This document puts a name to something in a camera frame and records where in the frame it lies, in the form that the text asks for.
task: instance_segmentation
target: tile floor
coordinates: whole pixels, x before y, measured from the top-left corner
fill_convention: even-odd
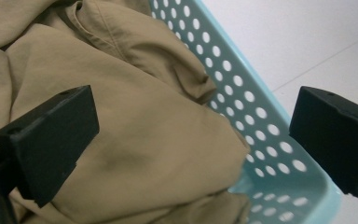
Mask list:
[[[203,2],[289,115],[301,86],[358,104],[358,1]],[[357,198],[344,196],[338,223],[358,223]]]

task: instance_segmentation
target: plastic basket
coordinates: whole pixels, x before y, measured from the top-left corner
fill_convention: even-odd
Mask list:
[[[249,195],[249,223],[328,223],[341,191],[288,135],[288,115],[202,2],[151,0],[150,6],[213,77],[218,92],[210,107],[252,147],[241,179],[229,189]]]

